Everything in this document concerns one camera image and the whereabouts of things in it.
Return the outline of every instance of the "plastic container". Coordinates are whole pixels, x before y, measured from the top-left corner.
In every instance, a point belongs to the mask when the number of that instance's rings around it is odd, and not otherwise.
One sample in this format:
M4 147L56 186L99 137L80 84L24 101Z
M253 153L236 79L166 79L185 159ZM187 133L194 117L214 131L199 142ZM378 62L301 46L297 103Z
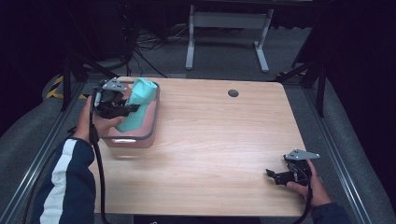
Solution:
M121 82L128 90L124 93L125 98L131 95L133 82ZM120 133L115 128L111 128L107 136L102 137L108 147L130 147L147 148L151 147L155 138L155 125L157 123L158 110L160 108L160 85L157 85L155 98L148 105L142 127L125 133Z

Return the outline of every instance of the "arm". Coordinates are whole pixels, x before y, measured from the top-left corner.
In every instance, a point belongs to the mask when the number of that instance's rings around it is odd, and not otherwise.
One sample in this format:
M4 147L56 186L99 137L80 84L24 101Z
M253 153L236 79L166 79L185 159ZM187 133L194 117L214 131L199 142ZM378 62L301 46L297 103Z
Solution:
M91 97L78 119L73 137L56 148L52 165L35 196L31 223L93 223L95 181L89 166L94 153L89 144ZM102 119L93 115L99 136L123 118Z
M307 160L309 167L311 168L311 188L313 193L313 198L311 205L313 207L312 218L315 224L347 224L351 223L347 211L344 207L334 203L327 193L324 185L318 177L317 170L311 160ZM287 184L289 189L292 189L305 198L308 194L308 187L299 185L294 182L289 182Z

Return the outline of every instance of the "light wood surface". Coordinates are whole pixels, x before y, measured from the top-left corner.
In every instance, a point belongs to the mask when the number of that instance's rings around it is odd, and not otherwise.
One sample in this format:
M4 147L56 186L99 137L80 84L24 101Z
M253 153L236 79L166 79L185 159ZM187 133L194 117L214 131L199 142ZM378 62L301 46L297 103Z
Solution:
M120 80L133 80L121 77ZM304 199L264 175L288 171L304 143L282 85L148 78L161 87L150 148L100 148L106 212L192 216L300 216ZM239 91L230 97L228 90ZM97 187L97 163L90 169Z

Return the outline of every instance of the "navy blue sleeve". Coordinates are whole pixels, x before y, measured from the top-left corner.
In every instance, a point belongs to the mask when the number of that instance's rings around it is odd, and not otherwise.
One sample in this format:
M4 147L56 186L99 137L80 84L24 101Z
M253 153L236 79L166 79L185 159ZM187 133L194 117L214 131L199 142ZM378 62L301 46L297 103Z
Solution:
M35 196L31 223L94 223L96 189L89 170L93 160L92 147L81 139L57 146Z
M312 212L315 224L350 224L346 209L337 203L326 203L315 207Z

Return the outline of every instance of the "teal cloth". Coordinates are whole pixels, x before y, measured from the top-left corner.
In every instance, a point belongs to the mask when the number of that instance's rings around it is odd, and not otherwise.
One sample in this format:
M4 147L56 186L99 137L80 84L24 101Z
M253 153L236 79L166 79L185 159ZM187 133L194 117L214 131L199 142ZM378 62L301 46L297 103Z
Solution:
M126 105L140 105L139 109L137 109L136 112L131 112L123 123L117 125L117 131L125 133L142 127L146 110L151 101L155 98L156 93L157 85L155 85L155 83L139 77L134 82L131 96L126 102Z

